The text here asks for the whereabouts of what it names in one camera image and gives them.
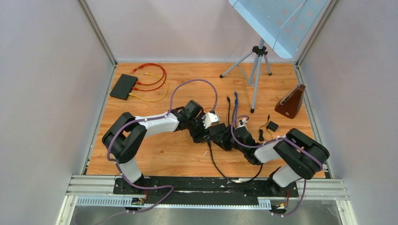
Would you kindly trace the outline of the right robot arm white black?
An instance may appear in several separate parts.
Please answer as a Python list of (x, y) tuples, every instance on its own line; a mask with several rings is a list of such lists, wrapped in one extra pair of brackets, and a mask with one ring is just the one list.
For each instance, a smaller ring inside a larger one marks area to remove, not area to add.
[(276, 196), (285, 192), (294, 181), (312, 179), (330, 157), (323, 145), (296, 128), (264, 143), (256, 142), (245, 125), (228, 126), (212, 135), (211, 139), (225, 151), (240, 151), (252, 165), (282, 159), (285, 165), (276, 169), (268, 182), (269, 192)]

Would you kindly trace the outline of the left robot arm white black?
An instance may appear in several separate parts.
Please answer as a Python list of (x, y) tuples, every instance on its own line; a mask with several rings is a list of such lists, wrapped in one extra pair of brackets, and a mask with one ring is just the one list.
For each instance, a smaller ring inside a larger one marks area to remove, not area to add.
[(123, 113), (102, 137), (107, 157), (116, 164), (126, 188), (133, 194), (144, 187), (143, 174), (138, 167), (136, 154), (146, 137), (181, 130), (188, 130), (194, 143), (202, 143), (210, 137), (210, 127), (220, 122), (214, 112), (205, 113), (203, 107), (191, 100), (186, 106), (171, 109), (163, 114), (134, 117)]

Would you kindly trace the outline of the black power adapter with cord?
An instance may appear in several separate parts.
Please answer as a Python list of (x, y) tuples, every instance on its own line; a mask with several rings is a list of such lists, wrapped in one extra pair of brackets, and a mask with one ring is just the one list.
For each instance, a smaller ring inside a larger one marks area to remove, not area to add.
[(259, 127), (259, 141), (264, 142), (268, 141), (264, 137), (264, 131), (266, 131), (271, 139), (273, 139), (273, 132), (275, 132), (279, 128), (279, 125), (274, 123), (273, 121), (270, 120), (270, 114), (267, 116), (267, 122)]

